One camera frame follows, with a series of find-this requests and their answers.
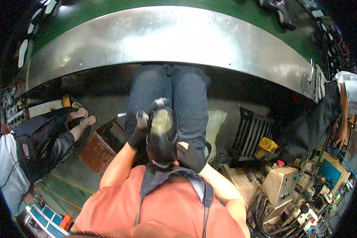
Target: sandal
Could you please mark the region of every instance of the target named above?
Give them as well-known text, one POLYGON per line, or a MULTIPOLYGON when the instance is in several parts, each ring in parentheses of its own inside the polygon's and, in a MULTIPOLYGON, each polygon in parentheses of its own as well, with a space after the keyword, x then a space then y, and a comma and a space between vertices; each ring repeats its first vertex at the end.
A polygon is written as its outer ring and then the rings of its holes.
POLYGON ((87 111, 87 109, 84 108, 84 107, 82 106, 82 104, 80 104, 79 102, 73 102, 73 103, 71 104, 71 106, 74 107, 74 108, 83 108, 83 109, 85 109, 85 110, 86 110, 86 115, 85 115, 84 117, 87 118, 87 117, 89 116, 89 111, 87 111))
MULTIPOLYGON (((94 123, 97 121, 97 118, 96 118, 95 116, 90 116, 90 117, 94 117, 94 122, 91 123, 91 124, 89 124, 89 126, 91 126, 92 124, 94 124, 94 123)), ((86 118, 82 118, 80 124, 82 124, 85 119, 86 119, 86 118)))

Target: orange shirt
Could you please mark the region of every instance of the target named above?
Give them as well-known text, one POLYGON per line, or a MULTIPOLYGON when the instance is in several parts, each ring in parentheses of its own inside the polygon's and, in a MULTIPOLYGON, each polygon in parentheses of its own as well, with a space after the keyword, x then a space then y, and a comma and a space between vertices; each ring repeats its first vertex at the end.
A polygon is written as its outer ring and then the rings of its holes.
MULTIPOLYGON (((110 232, 132 227, 140 205, 140 187, 145 166, 131 169, 124 183, 101 188, 84 204, 75 225, 82 231, 110 232)), ((140 223, 156 220, 174 229, 202 237, 204 208, 191 183, 174 175, 144 199, 140 223)), ((213 197, 206 237, 245 238, 238 223, 213 197)))

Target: person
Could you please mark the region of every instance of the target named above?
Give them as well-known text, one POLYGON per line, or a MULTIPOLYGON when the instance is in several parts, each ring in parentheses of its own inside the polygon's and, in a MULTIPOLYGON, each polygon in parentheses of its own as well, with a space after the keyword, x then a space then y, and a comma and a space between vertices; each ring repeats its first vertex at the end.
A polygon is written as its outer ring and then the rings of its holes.
POLYGON ((205 160, 209 84, 196 67, 136 70, 127 104, 127 142, 103 174, 99 191, 82 207, 72 237, 250 237, 244 198, 205 160), (132 168, 147 134, 136 126, 136 113, 158 98, 167 98, 166 106, 173 108, 181 141, 168 172, 152 164, 132 168))
POLYGON ((340 150, 348 140, 348 113, 357 114, 357 74, 340 71, 333 81, 321 86, 325 88, 325 97, 285 127, 282 146, 277 151, 279 159, 292 163, 296 158, 305 158, 326 140, 341 115, 340 126, 333 138, 334 146, 340 150))
POLYGON ((73 151, 83 131, 96 121, 79 103, 23 122, 0 138, 0 188, 14 216, 32 202, 33 184, 48 175, 73 151), (67 122, 85 117, 69 131, 67 122))

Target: wooden stool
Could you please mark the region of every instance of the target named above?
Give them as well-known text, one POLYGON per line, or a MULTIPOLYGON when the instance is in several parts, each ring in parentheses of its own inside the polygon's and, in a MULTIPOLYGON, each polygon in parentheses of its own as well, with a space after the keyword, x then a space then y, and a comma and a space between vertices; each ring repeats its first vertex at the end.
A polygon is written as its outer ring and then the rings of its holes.
POLYGON ((111 145, 104 133, 110 127, 115 126, 118 131, 124 135, 124 129, 116 120, 117 118, 115 117, 105 125, 100 126, 98 130, 94 132, 94 135, 91 136, 80 155, 86 165, 97 174, 99 174, 119 152, 115 149, 115 146, 111 145))

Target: white shirt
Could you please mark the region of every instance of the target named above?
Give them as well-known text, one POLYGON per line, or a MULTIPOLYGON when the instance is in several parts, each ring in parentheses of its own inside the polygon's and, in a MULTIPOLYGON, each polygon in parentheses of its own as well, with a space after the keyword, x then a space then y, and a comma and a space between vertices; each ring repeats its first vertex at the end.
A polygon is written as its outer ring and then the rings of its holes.
POLYGON ((357 74, 340 71, 335 75, 333 80, 338 82, 338 91, 340 93, 340 83, 345 83, 346 97, 349 102, 349 113, 357 114, 357 74))
POLYGON ((16 163, 17 161, 16 141, 13 135, 8 134, 1 136, 0 187, 2 187, 8 179, 8 182, 1 191, 14 216, 18 216, 25 210, 26 204, 22 201, 22 195, 28 191, 30 186, 19 163, 16 163))

